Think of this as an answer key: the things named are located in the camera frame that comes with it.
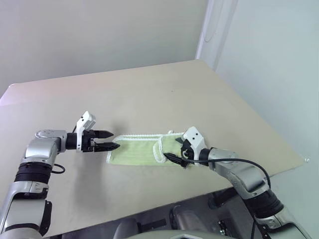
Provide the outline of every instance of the black cable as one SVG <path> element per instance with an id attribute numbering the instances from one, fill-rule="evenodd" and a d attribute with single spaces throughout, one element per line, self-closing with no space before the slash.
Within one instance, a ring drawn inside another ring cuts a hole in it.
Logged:
<path id="1" fill-rule="evenodd" d="M 241 158 L 219 158 L 219 159 L 207 159 L 207 160 L 190 160 L 187 158 L 183 158 L 184 161 L 188 162 L 188 163 L 214 163 L 214 162 L 222 162 L 222 161 L 238 161 L 238 162 L 244 162 L 244 163 L 250 163 L 252 165 L 255 165 L 256 167 L 260 168 L 261 171 L 263 171 L 263 173 L 265 174 L 266 178 L 267 178 L 267 183 L 269 188 L 271 188 L 271 184 L 270 184 L 270 177 L 267 173 L 267 171 L 260 166 L 258 163 L 255 163 L 253 161 L 247 160 L 247 159 L 241 159 Z"/>
<path id="2" fill-rule="evenodd" d="M 52 170 L 51 173 L 61 174 L 61 173 L 64 173 L 64 172 L 65 172 L 65 167 L 63 167 L 62 165 L 55 163 L 54 166 L 57 166 L 57 167 L 61 168 L 62 171 L 53 171 L 53 170 Z"/>
<path id="3" fill-rule="evenodd" d="M 255 237 L 255 227 L 256 227 L 256 221 L 254 219 L 253 227 L 251 228 L 250 239 L 254 239 L 254 237 Z"/>

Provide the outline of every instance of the white wall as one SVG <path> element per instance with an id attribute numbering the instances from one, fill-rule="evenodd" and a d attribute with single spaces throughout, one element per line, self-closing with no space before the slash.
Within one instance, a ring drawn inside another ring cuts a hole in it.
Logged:
<path id="1" fill-rule="evenodd" d="M 194 59 L 206 2 L 0 0 L 0 96 L 12 83 Z"/>
<path id="2" fill-rule="evenodd" d="M 310 158 L 310 163 L 274 176 L 272 182 L 297 220 L 319 238 L 319 2 L 233 2 L 237 3 L 233 16 L 230 9 L 223 13 L 219 4 L 229 18 L 211 24 L 216 29 L 232 18 L 227 37 L 223 41 L 225 32 L 217 31 L 210 42 L 204 42 L 200 57 L 296 152 Z"/>

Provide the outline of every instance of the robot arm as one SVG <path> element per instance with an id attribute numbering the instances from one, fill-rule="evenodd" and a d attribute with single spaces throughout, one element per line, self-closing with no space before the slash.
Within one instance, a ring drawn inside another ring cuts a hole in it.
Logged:
<path id="1" fill-rule="evenodd" d="M 284 230 L 293 230 L 294 238 L 311 238 L 271 191 L 268 174 L 260 165 L 249 160 L 238 159 L 237 154 L 232 151 L 208 149 L 203 136 L 195 127 L 189 128 L 182 138 L 176 140 L 182 143 L 181 158 L 171 153 L 165 153 L 165 156 L 184 168 L 189 163 L 208 166 L 228 179 L 247 208 L 253 213 L 256 223 L 261 225 L 267 233 L 265 238 L 270 236 L 281 238 L 278 235 L 285 236 L 282 233 Z M 267 180 L 256 166 L 266 173 Z"/>
<path id="2" fill-rule="evenodd" d="M 96 143 L 95 138 L 108 138 L 113 134 L 91 130 L 94 124 L 95 117 L 85 112 L 76 124 L 76 133 L 46 129 L 35 134 L 1 209 L 1 239 L 37 239 L 48 231 L 52 209 L 52 203 L 46 200 L 48 181 L 51 173 L 61 173 L 52 170 L 56 155 L 67 149 L 97 152 L 119 147 L 113 142 Z"/>

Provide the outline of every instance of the gray floor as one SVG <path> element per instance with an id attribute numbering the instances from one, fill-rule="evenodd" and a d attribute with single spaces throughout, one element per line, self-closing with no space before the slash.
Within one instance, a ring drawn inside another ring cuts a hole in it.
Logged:
<path id="1" fill-rule="evenodd" d="M 155 228 L 154 230 L 170 230 L 169 212 L 175 205 L 182 205 L 193 210 L 203 221 L 207 229 L 211 232 L 220 233 L 218 221 L 223 220 L 231 232 L 232 237 L 238 239 L 249 239 L 252 228 L 252 218 L 247 211 L 242 200 L 236 196 L 229 200 L 220 208 L 210 209 L 208 198 L 211 194 L 201 195 L 195 198 L 184 200 L 178 203 L 165 205 L 159 208 L 135 214 L 126 218 L 134 218 L 142 225 L 155 222 L 161 219 L 166 220 L 166 226 Z M 62 239 L 112 239 L 117 226 L 122 219 L 99 224 L 93 227 L 77 230 L 60 235 L 56 238 Z M 261 235 L 256 228 L 255 239 L 261 239 Z"/>

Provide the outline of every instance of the beige table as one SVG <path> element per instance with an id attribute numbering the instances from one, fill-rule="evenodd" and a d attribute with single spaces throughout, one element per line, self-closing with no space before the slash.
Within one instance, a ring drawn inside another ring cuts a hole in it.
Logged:
<path id="1" fill-rule="evenodd" d="M 236 151 L 276 174 L 302 159 L 201 61 L 15 84 L 0 101 L 0 203 L 24 149 L 40 129 L 71 131 L 86 110 L 95 129 L 119 134 L 166 133 L 196 126 L 209 146 Z M 67 151 L 51 175 L 47 236 L 115 220 L 213 192 L 230 184 L 205 167 L 119 166 L 106 153 Z"/>

